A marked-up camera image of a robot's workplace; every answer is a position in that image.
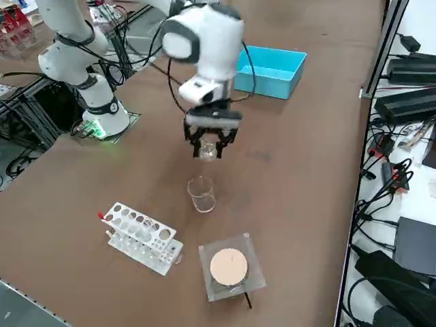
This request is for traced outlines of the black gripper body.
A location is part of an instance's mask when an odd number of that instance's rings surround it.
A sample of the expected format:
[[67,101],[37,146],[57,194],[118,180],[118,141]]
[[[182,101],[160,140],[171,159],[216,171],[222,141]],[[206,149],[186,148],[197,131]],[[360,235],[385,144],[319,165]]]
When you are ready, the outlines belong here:
[[186,136],[201,136],[204,134],[222,134],[224,136],[229,136],[232,133],[237,133],[238,128],[229,128],[229,127],[204,127],[198,125],[190,125],[187,122],[184,122],[184,133]]

